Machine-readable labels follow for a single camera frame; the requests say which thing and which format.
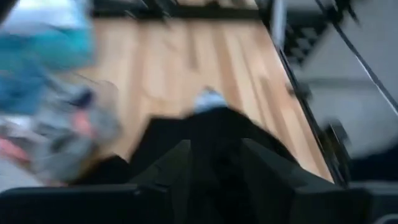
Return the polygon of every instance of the pile of clothes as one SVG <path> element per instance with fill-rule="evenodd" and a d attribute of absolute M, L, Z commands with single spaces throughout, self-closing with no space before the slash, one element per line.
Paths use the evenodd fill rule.
<path fill-rule="evenodd" d="M 76 179 L 121 131 L 96 89 L 114 86 L 57 75 L 93 63 L 86 10 L 82 0 L 20 0 L 0 26 L 0 192 Z"/>

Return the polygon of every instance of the black metal frame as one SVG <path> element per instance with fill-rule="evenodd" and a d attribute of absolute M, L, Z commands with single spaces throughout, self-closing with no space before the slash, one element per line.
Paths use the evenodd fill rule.
<path fill-rule="evenodd" d="M 93 15 L 94 17 L 129 16 L 143 21 L 165 18 L 269 21 L 271 7 L 272 4 L 264 9 L 236 9 L 221 7 L 216 1 L 211 1 L 205 6 L 187 6 L 172 0 L 141 0 L 141 4 L 108 0 L 102 4 L 95 4 Z"/>

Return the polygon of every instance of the gray wall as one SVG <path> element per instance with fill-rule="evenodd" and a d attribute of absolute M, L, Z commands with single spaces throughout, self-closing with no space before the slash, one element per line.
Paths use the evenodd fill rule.
<path fill-rule="evenodd" d="M 352 19 L 343 25 L 344 32 L 358 48 L 376 75 L 398 100 L 398 1 L 366 0 L 355 5 L 361 26 Z M 357 58 L 340 36 L 329 28 L 321 43 L 308 58 L 298 77 L 358 78 L 369 80 Z M 310 106 L 320 124 L 337 118 L 347 130 L 351 156 L 379 151 L 398 140 L 398 116 L 377 88 L 319 88 L 311 86 Z"/>

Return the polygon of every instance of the hardwood plank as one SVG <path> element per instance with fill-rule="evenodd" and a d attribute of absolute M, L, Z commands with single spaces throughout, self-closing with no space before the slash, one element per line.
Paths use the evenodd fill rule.
<path fill-rule="evenodd" d="M 152 114 L 180 116 L 212 86 L 277 136 L 306 170 L 331 180 L 271 39 L 260 22 L 94 21 L 98 64 L 82 71 L 118 88 L 124 132 L 110 146 L 127 159 Z"/>

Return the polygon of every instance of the wall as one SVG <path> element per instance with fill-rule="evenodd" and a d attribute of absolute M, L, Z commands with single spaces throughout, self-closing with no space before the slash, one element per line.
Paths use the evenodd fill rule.
<path fill-rule="evenodd" d="M 361 26 L 352 19 L 342 25 L 343 31 L 358 48 L 376 75 L 398 100 L 396 58 L 398 45 L 398 1 L 367 0 L 355 5 Z M 358 78 L 369 80 L 356 57 L 333 28 L 308 58 L 301 78 Z M 351 156 L 382 150 L 398 139 L 398 116 L 376 88 L 320 88 L 311 86 L 310 106 L 319 123 L 339 119 L 351 142 Z"/>

